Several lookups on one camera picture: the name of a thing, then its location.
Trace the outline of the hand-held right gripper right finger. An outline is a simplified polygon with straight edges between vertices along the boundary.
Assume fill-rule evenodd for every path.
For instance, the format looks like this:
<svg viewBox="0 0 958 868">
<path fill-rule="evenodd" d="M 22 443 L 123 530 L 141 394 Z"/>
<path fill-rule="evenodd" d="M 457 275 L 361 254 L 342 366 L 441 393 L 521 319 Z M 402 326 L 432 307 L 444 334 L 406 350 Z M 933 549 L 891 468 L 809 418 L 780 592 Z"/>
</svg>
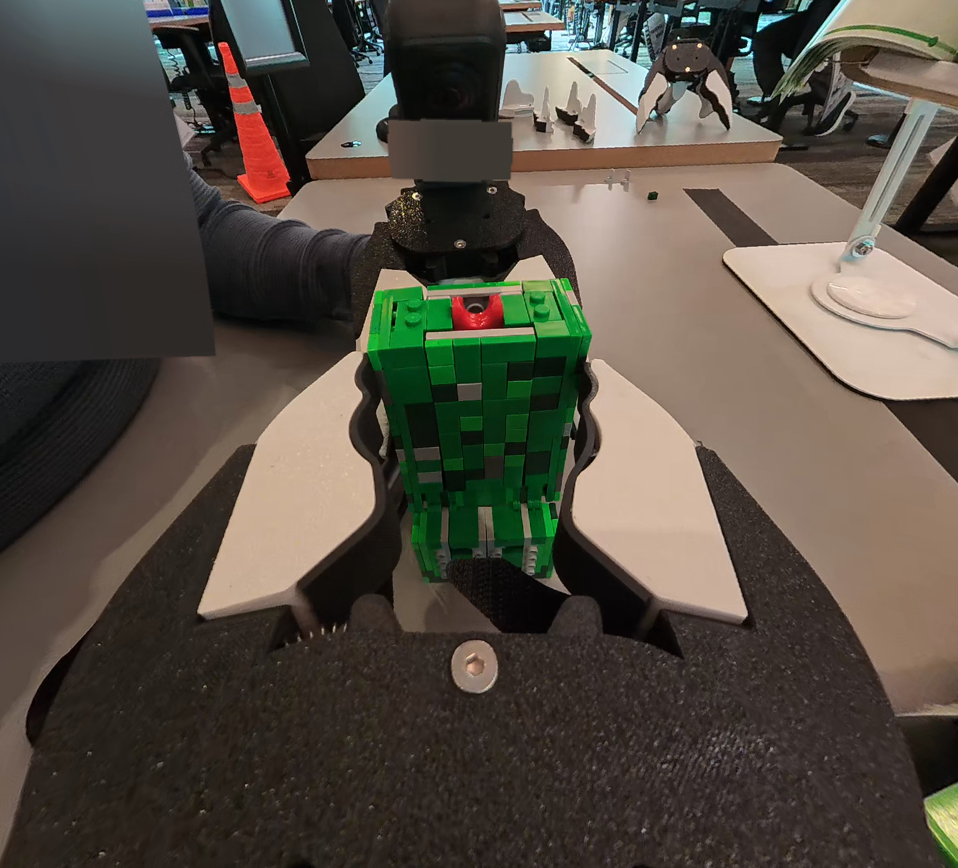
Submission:
<svg viewBox="0 0 958 868">
<path fill-rule="evenodd" d="M 604 360 L 585 417 L 598 452 L 569 476 L 571 535 L 653 611 L 740 626 L 748 610 L 692 437 Z"/>
</svg>

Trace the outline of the orange traffic cone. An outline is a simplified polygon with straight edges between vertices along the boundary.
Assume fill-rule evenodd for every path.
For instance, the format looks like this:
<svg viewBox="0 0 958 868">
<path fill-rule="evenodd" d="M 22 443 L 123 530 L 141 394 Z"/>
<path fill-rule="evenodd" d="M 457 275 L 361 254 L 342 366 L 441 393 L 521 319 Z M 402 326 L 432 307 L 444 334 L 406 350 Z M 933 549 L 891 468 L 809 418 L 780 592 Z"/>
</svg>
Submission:
<svg viewBox="0 0 958 868">
<path fill-rule="evenodd" d="M 256 204 L 266 204 L 290 196 L 289 173 L 262 118 L 246 80 L 238 72 L 236 61 L 226 42 L 218 49 L 229 87 L 239 138 L 244 173 L 240 186 Z"/>
</svg>

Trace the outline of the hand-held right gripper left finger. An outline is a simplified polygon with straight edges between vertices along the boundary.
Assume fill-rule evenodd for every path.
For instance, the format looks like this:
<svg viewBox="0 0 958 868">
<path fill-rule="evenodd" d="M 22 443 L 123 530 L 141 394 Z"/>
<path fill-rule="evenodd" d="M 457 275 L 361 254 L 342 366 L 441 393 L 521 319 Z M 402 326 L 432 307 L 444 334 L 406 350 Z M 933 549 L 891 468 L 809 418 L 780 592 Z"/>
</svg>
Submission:
<svg viewBox="0 0 958 868">
<path fill-rule="evenodd" d="M 353 352 L 259 437 L 198 605 L 214 620 L 289 608 L 298 623 L 344 623 L 390 581 L 401 523 L 379 458 L 379 386 Z"/>
</svg>

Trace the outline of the green lego creeper model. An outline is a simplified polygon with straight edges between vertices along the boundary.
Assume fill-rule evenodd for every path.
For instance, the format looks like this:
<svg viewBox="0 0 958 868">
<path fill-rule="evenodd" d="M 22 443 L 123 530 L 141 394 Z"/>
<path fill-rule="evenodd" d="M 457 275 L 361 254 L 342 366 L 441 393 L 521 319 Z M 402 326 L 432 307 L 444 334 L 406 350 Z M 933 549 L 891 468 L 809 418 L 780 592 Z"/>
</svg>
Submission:
<svg viewBox="0 0 958 868">
<path fill-rule="evenodd" d="M 590 342 L 568 278 L 377 288 L 366 353 L 426 581 L 467 559 L 551 577 Z"/>
</svg>

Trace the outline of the spare hand-held gripper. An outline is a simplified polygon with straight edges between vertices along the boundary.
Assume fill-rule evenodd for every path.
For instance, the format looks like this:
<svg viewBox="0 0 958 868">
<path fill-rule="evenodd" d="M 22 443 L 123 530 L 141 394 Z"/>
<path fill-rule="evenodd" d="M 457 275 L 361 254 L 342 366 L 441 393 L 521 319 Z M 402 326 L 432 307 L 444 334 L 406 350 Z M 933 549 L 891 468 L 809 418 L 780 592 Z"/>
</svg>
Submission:
<svg viewBox="0 0 958 868">
<path fill-rule="evenodd" d="M 663 117 L 686 93 L 701 101 L 700 118 L 715 114 L 730 131 L 734 106 L 727 73 L 710 47 L 695 38 L 680 38 L 664 46 L 653 62 L 636 111 L 635 132 L 647 121 Z"/>
</svg>

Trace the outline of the green lego set box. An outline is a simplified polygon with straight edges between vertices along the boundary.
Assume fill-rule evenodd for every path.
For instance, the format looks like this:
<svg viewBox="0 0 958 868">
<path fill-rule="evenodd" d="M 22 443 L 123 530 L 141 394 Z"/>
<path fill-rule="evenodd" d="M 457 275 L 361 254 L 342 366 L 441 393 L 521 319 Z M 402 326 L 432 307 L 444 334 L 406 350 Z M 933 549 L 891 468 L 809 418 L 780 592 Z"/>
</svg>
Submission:
<svg viewBox="0 0 958 868">
<path fill-rule="evenodd" d="M 924 799 L 928 829 L 949 867 L 957 867 L 957 791 L 955 783 Z"/>
</svg>

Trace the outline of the white book stand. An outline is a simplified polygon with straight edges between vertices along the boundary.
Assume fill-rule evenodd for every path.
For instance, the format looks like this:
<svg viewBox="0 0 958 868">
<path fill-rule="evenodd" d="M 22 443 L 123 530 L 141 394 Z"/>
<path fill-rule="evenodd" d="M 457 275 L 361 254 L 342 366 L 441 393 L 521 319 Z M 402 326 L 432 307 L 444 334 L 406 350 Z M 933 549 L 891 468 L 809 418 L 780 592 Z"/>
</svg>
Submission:
<svg viewBox="0 0 958 868">
<path fill-rule="evenodd" d="M 880 51 L 864 78 L 912 102 L 849 239 L 738 247 L 723 262 L 850 388 L 886 401 L 955 399 L 957 297 L 877 239 L 937 110 L 956 106 L 957 65 Z"/>
</svg>

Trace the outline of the person's left forearm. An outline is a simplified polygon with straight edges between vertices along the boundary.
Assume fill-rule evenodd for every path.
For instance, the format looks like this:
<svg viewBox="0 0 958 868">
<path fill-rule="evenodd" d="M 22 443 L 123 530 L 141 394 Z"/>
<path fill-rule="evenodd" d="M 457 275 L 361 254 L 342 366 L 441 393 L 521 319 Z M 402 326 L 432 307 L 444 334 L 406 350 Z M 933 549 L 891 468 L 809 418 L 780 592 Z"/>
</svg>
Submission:
<svg viewBox="0 0 958 868">
<path fill-rule="evenodd" d="M 370 235 L 316 230 L 238 202 L 185 155 L 214 313 L 252 321 L 353 320 L 353 270 Z"/>
</svg>

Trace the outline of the lego instruction booklet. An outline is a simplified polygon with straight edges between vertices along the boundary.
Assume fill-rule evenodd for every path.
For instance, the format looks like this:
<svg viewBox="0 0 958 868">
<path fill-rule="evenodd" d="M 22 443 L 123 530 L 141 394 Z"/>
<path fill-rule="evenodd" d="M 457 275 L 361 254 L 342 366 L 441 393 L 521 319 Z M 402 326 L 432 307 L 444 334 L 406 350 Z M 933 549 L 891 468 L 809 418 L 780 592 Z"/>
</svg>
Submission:
<svg viewBox="0 0 958 868">
<path fill-rule="evenodd" d="M 834 57 L 859 84 L 957 107 L 957 0 L 841 0 L 774 91 L 803 87 Z"/>
</svg>

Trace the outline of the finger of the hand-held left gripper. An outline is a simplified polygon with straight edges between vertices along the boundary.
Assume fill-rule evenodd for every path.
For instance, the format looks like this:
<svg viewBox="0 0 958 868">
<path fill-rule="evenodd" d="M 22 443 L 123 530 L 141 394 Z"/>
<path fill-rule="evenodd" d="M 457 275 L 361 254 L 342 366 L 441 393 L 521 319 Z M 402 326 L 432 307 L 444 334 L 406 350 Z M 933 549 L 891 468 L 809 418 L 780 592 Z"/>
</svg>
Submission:
<svg viewBox="0 0 958 868">
<path fill-rule="evenodd" d="M 581 306 L 581 294 L 578 286 L 576 273 L 571 270 L 567 273 L 554 271 L 545 258 L 541 255 L 535 255 L 520 260 L 513 267 L 513 281 L 524 286 L 532 281 L 533 283 L 547 282 L 549 290 L 556 296 L 557 302 L 561 297 L 557 296 L 558 290 L 565 292 L 565 302 L 570 306 Z"/>
<path fill-rule="evenodd" d="M 418 280 L 415 280 L 410 273 L 406 272 L 405 270 L 383 268 L 379 272 L 377 281 L 374 284 L 373 293 L 366 311 L 363 327 L 359 335 L 357 335 L 356 340 L 368 340 L 374 315 L 374 301 L 377 291 L 381 289 L 395 288 L 411 288 L 413 295 L 425 298 L 425 288 L 418 282 Z"/>
</svg>

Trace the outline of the wood-edged desk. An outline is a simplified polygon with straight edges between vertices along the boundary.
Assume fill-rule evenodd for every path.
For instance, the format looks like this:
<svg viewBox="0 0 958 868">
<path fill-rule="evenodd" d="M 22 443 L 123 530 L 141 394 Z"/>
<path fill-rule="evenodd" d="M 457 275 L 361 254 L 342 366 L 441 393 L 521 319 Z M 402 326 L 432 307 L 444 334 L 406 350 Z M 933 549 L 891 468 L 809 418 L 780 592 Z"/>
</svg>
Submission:
<svg viewBox="0 0 958 868">
<path fill-rule="evenodd" d="M 596 98 L 596 136 L 589 145 L 571 128 L 556 123 L 550 134 L 538 133 L 531 118 L 512 123 L 514 172 L 640 169 L 677 166 L 766 163 L 775 159 L 782 138 L 734 114 L 726 130 L 716 114 L 701 118 L 701 102 L 682 96 L 663 118 L 649 120 L 636 132 L 638 97 L 647 72 L 637 63 L 607 50 L 509 53 L 504 83 L 516 80 L 537 101 L 549 89 L 557 106 L 566 102 L 573 83 L 586 105 Z M 386 75 L 320 142 L 305 155 L 314 180 L 387 178 L 388 151 L 376 134 L 377 122 L 396 103 L 391 75 Z"/>
</svg>

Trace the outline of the person's torso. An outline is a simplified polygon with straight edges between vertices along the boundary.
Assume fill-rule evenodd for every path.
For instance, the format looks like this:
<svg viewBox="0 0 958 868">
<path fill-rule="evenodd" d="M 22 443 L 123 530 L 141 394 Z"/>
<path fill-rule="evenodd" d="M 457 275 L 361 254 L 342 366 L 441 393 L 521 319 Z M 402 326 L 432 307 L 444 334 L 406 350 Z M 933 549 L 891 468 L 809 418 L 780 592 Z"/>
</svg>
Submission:
<svg viewBox="0 0 958 868">
<path fill-rule="evenodd" d="M 159 359 L 1 365 L 1 548 L 72 491 L 122 436 Z"/>
</svg>

